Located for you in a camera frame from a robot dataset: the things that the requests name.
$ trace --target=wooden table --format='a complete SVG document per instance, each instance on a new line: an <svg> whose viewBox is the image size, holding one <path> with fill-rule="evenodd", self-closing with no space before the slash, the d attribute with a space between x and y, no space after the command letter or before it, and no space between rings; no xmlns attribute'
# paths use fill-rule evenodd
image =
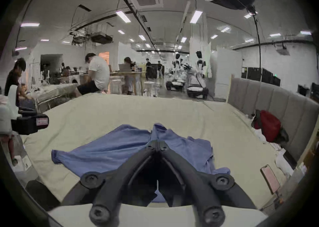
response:
<svg viewBox="0 0 319 227"><path fill-rule="evenodd" d="M133 78L134 78L134 81L133 81L134 94L137 95L137 93L136 93L136 76L139 75L141 78L143 73L146 73L146 72L121 72L121 71L119 71L119 72L111 72L110 76L133 76ZM141 79L140 79L140 83L141 83L141 89L142 89L141 93L143 95L143 84L142 84Z"/></svg>

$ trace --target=smartphone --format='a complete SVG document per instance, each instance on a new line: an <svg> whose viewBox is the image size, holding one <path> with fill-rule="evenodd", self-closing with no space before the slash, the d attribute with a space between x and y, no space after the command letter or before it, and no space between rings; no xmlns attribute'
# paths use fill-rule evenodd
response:
<svg viewBox="0 0 319 227"><path fill-rule="evenodd" d="M268 187L271 191L271 194L274 194L280 187L280 184L275 176L275 174L273 173L272 169L270 168L269 165L266 165L264 167L262 167L260 169L261 173L263 174Z"/></svg>

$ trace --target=laptop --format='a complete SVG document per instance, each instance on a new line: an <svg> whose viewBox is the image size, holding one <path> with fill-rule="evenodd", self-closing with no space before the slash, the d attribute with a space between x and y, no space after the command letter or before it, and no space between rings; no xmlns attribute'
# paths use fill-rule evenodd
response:
<svg viewBox="0 0 319 227"><path fill-rule="evenodd" d="M119 64L119 71L120 72L132 72L130 64Z"/></svg>

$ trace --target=whiteboard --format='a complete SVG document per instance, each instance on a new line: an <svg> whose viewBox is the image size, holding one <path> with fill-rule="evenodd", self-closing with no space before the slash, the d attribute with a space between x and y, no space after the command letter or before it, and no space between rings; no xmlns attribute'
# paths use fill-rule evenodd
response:
<svg viewBox="0 0 319 227"><path fill-rule="evenodd" d="M241 53L217 47L216 98L226 99L230 77L232 74L236 78L241 77L241 65Z"/></svg>

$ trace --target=blue cloth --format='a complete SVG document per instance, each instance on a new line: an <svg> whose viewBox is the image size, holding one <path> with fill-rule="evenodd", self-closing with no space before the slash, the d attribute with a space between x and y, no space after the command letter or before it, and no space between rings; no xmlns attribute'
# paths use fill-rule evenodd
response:
<svg viewBox="0 0 319 227"><path fill-rule="evenodd" d="M211 143L203 139L181 137L161 124L154 124L150 133L130 125L121 125L108 134L70 152L52 150L55 164L62 163L81 177L89 171L99 173L117 169L129 157L153 140L165 141L170 149L185 158L197 171L208 174L228 173L228 168L215 170Z"/></svg>

